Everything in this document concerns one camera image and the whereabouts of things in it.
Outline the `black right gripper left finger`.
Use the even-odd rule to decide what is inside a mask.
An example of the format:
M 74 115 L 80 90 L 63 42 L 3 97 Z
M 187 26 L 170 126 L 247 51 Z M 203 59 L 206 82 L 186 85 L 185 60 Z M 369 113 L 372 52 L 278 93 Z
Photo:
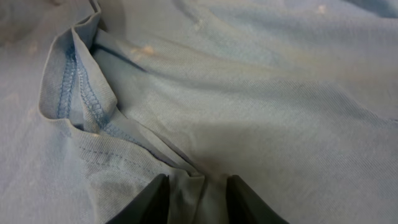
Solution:
M 169 203 L 169 177 L 159 174 L 107 224 L 167 224 Z

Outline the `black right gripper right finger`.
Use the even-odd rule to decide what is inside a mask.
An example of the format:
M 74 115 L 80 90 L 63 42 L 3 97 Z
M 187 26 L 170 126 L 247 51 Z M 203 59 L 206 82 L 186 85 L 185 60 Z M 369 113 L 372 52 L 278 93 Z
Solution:
M 227 178 L 226 205 L 230 224 L 289 224 L 238 175 Z

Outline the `light blue printed t-shirt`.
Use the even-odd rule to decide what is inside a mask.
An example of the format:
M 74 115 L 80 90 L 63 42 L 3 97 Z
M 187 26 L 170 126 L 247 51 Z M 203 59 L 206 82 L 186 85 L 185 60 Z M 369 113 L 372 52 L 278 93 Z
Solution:
M 397 222 L 396 1 L 2 1 L 1 222 L 106 223 L 170 177 L 227 223 Z

